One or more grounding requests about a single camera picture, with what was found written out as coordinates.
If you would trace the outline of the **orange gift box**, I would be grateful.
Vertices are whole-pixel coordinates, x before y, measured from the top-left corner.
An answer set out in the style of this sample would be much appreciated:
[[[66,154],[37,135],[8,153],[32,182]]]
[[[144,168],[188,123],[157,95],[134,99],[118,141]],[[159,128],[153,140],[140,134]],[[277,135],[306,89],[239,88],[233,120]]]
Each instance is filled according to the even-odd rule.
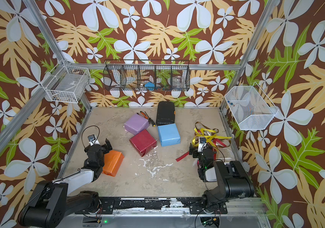
[[[119,152],[112,150],[104,155],[104,167],[103,174],[115,177],[122,164],[124,155]]]

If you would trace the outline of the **red satin ribbon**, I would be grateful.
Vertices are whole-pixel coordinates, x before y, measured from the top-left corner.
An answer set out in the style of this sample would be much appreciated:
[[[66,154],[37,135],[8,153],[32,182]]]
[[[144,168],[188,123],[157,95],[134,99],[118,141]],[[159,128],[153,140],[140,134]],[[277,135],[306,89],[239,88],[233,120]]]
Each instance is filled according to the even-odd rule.
[[[230,141],[227,139],[213,139],[213,143],[216,146],[216,148],[213,148],[213,151],[217,152],[218,149],[220,148],[226,148],[228,146],[230,146]],[[185,154],[183,154],[182,156],[178,157],[176,159],[177,162],[181,161],[182,159],[184,159],[185,157],[187,157],[189,155],[189,152],[186,152]]]

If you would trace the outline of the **yellow satin ribbon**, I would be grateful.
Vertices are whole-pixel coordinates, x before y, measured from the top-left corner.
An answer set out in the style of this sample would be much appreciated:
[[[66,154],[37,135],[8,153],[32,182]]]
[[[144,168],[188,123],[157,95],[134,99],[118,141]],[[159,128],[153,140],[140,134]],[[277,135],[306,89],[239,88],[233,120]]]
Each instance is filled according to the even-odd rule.
[[[218,135],[219,130],[211,130],[206,128],[194,129],[195,136],[191,144],[194,147],[198,147],[199,139],[205,138],[206,143],[212,146],[213,148],[226,148],[230,146],[230,140],[232,137],[220,136]]]

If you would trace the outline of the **dark red gift box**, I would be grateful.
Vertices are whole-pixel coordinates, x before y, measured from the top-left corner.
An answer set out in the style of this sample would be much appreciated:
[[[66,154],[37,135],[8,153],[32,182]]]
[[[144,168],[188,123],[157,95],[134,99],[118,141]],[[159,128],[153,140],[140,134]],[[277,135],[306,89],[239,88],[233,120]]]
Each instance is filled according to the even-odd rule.
[[[129,139],[141,157],[157,146],[157,140],[145,129]]]

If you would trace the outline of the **purple gift box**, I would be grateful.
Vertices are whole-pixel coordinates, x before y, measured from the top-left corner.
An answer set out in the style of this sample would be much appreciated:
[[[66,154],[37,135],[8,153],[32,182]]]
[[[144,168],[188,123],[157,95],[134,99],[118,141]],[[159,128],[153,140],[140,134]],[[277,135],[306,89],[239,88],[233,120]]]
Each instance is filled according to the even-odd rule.
[[[149,121],[144,117],[134,114],[124,123],[124,128],[129,133],[137,135],[139,132],[147,129],[149,127]]]

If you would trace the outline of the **light blue gift box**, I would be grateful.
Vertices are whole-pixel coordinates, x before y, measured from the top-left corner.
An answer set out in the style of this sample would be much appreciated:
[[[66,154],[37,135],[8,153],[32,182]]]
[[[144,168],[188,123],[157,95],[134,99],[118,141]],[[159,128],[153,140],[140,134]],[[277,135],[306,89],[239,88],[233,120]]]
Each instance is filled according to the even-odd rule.
[[[158,134],[162,147],[180,144],[180,134],[176,124],[158,126]]]

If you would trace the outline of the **brown ribbon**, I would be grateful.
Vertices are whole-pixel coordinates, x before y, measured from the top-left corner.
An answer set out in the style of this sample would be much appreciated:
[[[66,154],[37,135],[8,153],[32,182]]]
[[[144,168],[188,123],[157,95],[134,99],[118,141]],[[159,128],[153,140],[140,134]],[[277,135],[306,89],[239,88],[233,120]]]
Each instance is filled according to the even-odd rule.
[[[204,124],[202,124],[201,122],[196,122],[195,123],[195,129],[197,130],[197,132],[199,134],[202,135],[214,135],[220,132],[219,129],[217,128],[210,128]]]

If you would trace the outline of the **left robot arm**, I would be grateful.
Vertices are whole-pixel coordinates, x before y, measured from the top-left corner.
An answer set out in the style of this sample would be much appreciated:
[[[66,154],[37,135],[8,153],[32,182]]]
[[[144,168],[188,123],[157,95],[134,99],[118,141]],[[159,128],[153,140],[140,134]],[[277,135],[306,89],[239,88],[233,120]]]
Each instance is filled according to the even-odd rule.
[[[112,150],[109,140],[105,144],[93,144],[85,148],[88,158],[76,173],[55,181],[41,181],[31,198],[18,215],[18,223],[24,227],[55,228],[76,212],[96,212],[100,206],[99,195],[82,191],[76,196],[70,193],[97,180],[103,172],[104,156]]]

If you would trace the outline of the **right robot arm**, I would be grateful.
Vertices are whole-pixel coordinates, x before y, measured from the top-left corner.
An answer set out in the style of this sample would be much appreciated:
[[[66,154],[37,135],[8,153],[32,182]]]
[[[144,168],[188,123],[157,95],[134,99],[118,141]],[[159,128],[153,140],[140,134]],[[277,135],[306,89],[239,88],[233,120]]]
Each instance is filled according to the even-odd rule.
[[[206,188],[199,202],[190,205],[191,214],[215,211],[227,213],[225,207],[229,200],[253,197],[254,186],[241,162],[226,162],[225,156],[218,158],[217,152],[207,144],[199,144],[197,147],[191,144],[189,154],[198,160],[198,176],[203,183],[217,183],[213,189]]]

